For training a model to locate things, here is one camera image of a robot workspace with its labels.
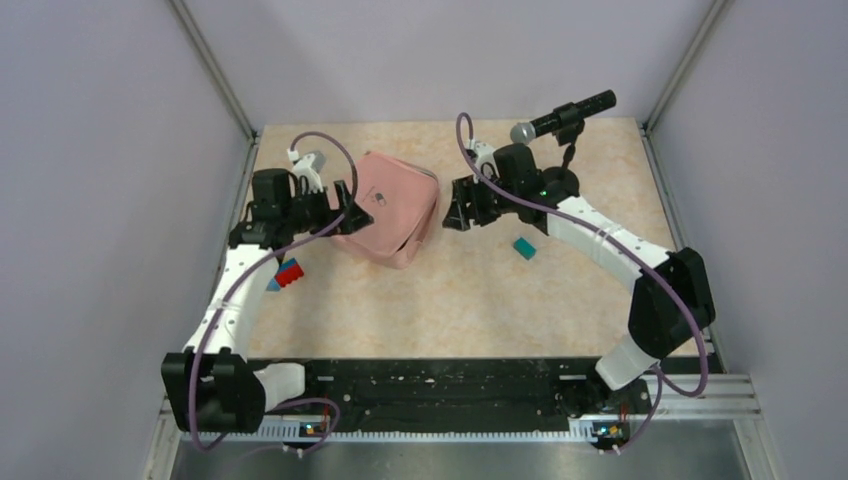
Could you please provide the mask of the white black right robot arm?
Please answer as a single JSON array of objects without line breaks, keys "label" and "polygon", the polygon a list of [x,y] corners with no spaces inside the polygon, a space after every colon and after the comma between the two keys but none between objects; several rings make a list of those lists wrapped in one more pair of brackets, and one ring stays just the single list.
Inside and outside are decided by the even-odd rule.
[{"label": "white black right robot arm", "polygon": [[716,310],[697,251],[671,251],[608,219],[581,196],[567,166],[538,168],[524,144],[494,148],[466,140],[459,147],[472,173],[453,181],[444,227],[467,231],[514,214],[580,251],[630,292],[627,332],[596,363],[598,377],[586,385],[594,409],[614,411],[626,400],[628,384],[688,340],[706,352],[700,334]]}]

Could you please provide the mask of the pink medicine case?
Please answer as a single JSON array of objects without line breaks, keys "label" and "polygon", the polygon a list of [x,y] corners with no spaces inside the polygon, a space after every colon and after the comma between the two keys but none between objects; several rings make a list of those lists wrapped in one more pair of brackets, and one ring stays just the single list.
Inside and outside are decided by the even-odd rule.
[{"label": "pink medicine case", "polygon": [[438,212],[438,177],[424,167],[376,151],[367,152],[356,167],[355,202],[373,223],[353,234],[335,236],[332,242],[355,257],[404,269],[425,242]]}]

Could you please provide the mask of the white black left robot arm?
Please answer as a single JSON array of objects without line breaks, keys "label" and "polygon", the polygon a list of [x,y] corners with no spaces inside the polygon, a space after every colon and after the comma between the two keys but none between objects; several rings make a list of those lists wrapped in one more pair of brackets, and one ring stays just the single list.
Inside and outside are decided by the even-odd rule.
[{"label": "white black left robot arm", "polygon": [[283,168],[252,178],[246,219],[230,231],[225,264],[197,329],[165,355],[161,376],[178,428],[202,433],[253,433],[282,403],[297,413],[319,404],[320,386],[298,363],[256,368],[247,349],[260,303],[286,254],[322,237],[349,235],[372,217],[356,200],[359,177],[320,187]]}]

